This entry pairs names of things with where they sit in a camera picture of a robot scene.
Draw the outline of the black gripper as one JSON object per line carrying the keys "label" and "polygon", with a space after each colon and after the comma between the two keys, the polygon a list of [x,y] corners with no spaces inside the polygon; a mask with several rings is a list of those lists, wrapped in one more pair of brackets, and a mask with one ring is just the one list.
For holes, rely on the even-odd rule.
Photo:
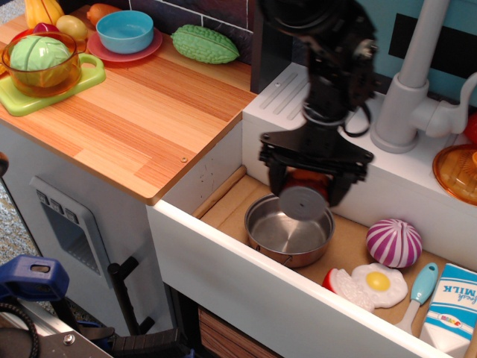
{"label": "black gripper", "polygon": [[286,182],[287,167],[305,169],[332,177],[327,194],[330,207],[338,206],[350,187],[367,176],[371,152],[345,139],[336,127],[306,122],[289,131],[260,136],[259,159],[268,166],[271,192],[276,196]]}

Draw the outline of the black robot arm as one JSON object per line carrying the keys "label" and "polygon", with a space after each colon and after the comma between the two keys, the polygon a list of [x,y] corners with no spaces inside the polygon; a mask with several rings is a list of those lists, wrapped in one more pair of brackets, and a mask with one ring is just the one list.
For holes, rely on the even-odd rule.
{"label": "black robot arm", "polygon": [[357,1],[261,1],[265,21],[308,48],[303,125],[262,134],[260,160],[289,216],[338,205],[365,180],[373,154],[345,138],[349,113],[374,96],[375,28]]}

